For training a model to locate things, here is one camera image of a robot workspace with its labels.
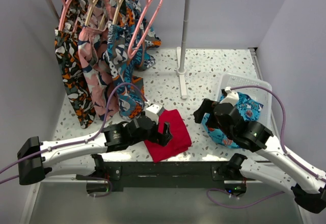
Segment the blue patterned shorts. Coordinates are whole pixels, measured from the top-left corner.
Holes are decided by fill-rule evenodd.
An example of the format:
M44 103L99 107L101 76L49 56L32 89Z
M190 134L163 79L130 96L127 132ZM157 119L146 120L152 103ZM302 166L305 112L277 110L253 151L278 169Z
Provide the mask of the blue patterned shorts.
M245 121L258 121L261 111L264 108L264 105L252 99L249 95L237 92L239 95L239 100L236 104L236 107ZM239 149L234 141L228 139L225 134L220 129L214 129L207 127L206 123L208 121L209 114L205 114L202 119L202 126L207 132L208 136L216 144L225 146L229 149Z

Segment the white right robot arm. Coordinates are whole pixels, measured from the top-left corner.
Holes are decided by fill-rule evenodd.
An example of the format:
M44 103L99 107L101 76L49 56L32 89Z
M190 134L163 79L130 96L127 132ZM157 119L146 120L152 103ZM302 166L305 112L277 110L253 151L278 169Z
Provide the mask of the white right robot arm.
M220 129L227 138L241 148L256 153L272 162L276 168L261 165L247 156L235 153L221 169L221 173L237 180L240 177L267 183L280 191L290 194L295 202L311 213L325 209L325 182L320 171L308 163L303 165L309 173L290 159L291 151L282 149L279 139L257 121L245 121L236 106L204 99L194 112L196 123L201 123L205 114L209 115L207 126Z

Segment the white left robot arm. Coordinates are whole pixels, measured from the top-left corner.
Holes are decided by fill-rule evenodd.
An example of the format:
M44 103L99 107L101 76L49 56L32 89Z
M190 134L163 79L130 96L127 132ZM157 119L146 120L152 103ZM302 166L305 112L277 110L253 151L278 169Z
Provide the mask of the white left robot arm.
M159 123L146 115L103 128L100 132L61 142L41 142L37 136L26 140L17 153L20 185L31 185L45 179L56 163L72 158L122 151L142 141L165 147L173 138L170 124Z

